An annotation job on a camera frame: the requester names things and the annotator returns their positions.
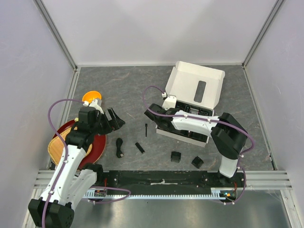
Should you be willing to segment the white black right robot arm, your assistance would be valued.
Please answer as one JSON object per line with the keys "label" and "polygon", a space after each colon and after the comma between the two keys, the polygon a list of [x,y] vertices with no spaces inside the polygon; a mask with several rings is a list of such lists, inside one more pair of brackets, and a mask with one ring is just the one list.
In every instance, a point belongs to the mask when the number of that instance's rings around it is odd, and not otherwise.
{"label": "white black right robot arm", "polygon": [[182,134],[198,141],[203,135],[212,138],[222,156],[218,183],[228,187],[235,181],[239,156],[249,136],[231,114],[203,116],[199,112],[193,113],[190,107],[166,110],[157,104],[151,104],[144,114],[163,131]]}

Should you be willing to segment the black silver hair clipper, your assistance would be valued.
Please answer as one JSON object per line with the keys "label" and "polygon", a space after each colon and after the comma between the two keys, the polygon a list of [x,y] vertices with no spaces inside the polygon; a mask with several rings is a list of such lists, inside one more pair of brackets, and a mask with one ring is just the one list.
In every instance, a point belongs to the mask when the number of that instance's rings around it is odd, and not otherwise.
{"label": "black silver hair clipper", "polygon": [[191,114],[199,114],[199,113],[200,113],[200,110],[191,107],[191,108],[190,108],[190,113],[191,113]]}

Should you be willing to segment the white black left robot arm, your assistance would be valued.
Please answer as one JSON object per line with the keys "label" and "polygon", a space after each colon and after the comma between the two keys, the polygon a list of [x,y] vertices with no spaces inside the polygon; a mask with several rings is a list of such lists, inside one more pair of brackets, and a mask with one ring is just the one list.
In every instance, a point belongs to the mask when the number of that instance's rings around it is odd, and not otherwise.
{"label": "white black left robot arm", "polygon": [[120,129],[125,121],[112,108],[108,108],[111,119],[94,107],[82,107],[78,121],[64,139],[64,148],[59,164],[39,199],[32,199],[29,213],[37,227],[69,228],[80,200],[93,185],[99,187],[104,182],[101,165],[88,163],[77,179],[76,171],[85,158],[97,135],[106,135]]}

